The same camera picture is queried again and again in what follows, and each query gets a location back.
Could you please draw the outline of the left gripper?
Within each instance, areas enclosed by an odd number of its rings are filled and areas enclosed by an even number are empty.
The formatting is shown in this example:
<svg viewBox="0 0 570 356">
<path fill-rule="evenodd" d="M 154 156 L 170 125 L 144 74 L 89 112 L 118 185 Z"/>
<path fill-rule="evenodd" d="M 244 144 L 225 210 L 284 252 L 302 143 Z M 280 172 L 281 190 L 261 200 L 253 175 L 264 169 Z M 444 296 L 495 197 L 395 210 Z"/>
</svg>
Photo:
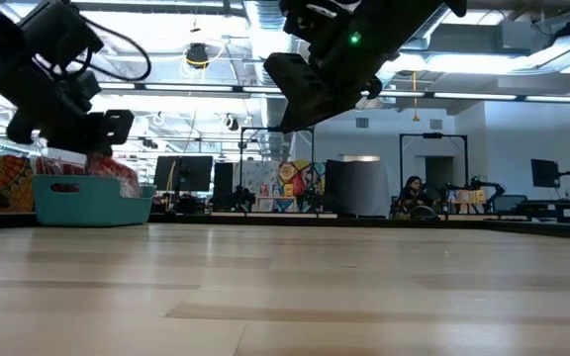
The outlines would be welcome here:
<svg viewBox="0 0 570 356">
<path fill-rule="evenodd" d="M 17 68 L 5 78 L 5 98 L 16 107 L 7 137 L 20 144 L 33 142 L 38 130 L 47 145 L 78 153 L 103 152 L 127 141 L 134 122 L 130 110 L 91 110 L 100 92 L 93 72 L 55 80 L 40 68 Z"/>
</svg>

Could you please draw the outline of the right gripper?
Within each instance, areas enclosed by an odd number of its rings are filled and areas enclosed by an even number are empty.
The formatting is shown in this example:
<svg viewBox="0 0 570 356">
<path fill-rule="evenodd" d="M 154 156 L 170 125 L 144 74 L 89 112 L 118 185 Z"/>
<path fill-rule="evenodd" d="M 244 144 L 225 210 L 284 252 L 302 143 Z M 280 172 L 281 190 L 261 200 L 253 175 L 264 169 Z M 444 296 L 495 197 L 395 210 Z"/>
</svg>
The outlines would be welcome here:
<svg viewBox="0 0 570 356">
<path fill-rule="evenodd" d="M 307 58 L 293 52 L 270 54 L 263 68 L 289 100 L 280 131 L 306 129 L 353 109 L 363 99 L 377 98 L 381 66 L 378 48 L 333 48 Z"/>
</svg>

